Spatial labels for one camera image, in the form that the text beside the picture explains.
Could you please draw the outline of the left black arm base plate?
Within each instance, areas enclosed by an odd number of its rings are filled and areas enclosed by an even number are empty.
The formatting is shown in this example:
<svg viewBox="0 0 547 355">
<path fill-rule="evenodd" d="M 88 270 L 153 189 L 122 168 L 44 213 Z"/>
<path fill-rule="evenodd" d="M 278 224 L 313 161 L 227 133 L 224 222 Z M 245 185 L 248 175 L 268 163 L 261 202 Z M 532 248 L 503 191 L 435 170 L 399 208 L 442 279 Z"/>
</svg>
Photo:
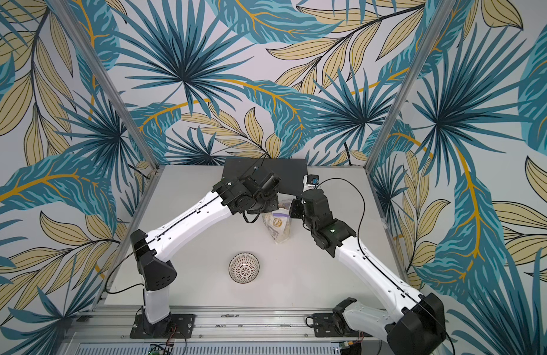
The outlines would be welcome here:
<svg viewBox="0 0 547 355">
<path fill-rule="evenodd" d="M 190 339 L 192 337 L 195 314 L 169 314 L 152 325 L 147 317 L 139 314 L 134 318 L 129 337 L 139 339 Z"/>
</svg>

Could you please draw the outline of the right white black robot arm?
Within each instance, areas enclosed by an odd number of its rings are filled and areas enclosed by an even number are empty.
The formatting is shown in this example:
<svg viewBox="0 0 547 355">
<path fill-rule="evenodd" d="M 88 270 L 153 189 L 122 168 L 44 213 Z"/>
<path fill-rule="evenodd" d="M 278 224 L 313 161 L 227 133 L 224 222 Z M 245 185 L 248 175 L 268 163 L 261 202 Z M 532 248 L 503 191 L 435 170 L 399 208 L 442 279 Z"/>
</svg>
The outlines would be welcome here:
<svg viewBox="0 0 547 355">
<path fill-rule="evenodd" d="M 334 315 L 351 331 L 387 343 L 395 354 L 431 354 L 448 338 L 445 308 L 435 294 L 424 296 L 385 266 L 342 220 L 336 219 L 321 189 L 309 189 L 291 204 L 319 248 L 348 267 L 372 290 L 383 310 L 348 298 Z"/>
</svg>

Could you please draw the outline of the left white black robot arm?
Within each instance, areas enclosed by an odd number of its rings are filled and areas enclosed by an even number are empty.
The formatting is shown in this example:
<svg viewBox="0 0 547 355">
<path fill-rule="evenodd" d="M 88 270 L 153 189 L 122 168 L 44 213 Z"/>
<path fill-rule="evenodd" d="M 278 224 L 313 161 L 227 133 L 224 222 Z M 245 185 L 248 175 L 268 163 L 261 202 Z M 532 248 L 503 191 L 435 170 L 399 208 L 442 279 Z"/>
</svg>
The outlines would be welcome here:
<svg viewBox="0 0 547 355">
<path fill-rule="evenodd" d="M 177 278 L 172 257 L 196 236 L 235 214 L 248 217 L 278 207 L 281 179 L 266 168 L 252 167 L 248 175 L 222 178 L 200 201 L 163 226 L 131 234 L 137 270 L 143 278 L 143 319 L 150 326 L 171 319 L 170 285 Z"/>
</svg>

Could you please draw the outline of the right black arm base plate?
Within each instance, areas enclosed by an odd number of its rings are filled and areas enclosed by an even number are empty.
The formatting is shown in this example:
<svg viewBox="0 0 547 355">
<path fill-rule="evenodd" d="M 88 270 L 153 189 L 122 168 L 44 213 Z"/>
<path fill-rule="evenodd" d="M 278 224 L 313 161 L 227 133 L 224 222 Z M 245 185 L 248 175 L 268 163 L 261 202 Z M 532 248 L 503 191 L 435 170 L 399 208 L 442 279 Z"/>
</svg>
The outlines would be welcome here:
<svg viewBox="0 0 547 355">
<path fill-rule="evenodd" d="M 316 313 L 305 318 L 307 327 L 312 328 L 316 338 L 356 337 L 360 333 L 351 330 L 342 319 L 332 313 Z"/>
</svg>

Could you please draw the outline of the white patterned breakfast bowl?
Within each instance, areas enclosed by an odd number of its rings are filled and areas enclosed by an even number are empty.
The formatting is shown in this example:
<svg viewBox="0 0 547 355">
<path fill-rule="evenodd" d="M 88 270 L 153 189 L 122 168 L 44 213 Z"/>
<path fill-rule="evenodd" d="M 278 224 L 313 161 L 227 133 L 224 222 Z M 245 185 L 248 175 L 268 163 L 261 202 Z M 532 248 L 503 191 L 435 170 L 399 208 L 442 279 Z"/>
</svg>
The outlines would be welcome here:
<svg viewBox="0 0 547 355">
<path fill-rule="evenodd" d="M 251 253 L 239 253 L 229 263 L 229 276 L 239 284 L 247 284 L 254 281 L 260 272 L 260 262 Z"/>
</svg>

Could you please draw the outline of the clear oats bag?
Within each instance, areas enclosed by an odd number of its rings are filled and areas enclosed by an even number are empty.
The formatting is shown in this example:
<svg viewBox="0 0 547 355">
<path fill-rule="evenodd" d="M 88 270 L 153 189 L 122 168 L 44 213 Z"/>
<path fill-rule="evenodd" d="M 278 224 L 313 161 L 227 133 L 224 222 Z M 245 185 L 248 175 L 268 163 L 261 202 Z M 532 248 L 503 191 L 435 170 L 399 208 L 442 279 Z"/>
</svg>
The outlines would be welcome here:
<svg viewBox="0 0 547 355">
<path fill-rule="evenodd" d="M 262 220 L 269 235 L 276 244 L 281 244 L 290 238 L 291 217 L 289 210 L 291 201 L 286 200 L 279 203 L 277 210 L 266 212 L 262 215 Z"/>
</svg>

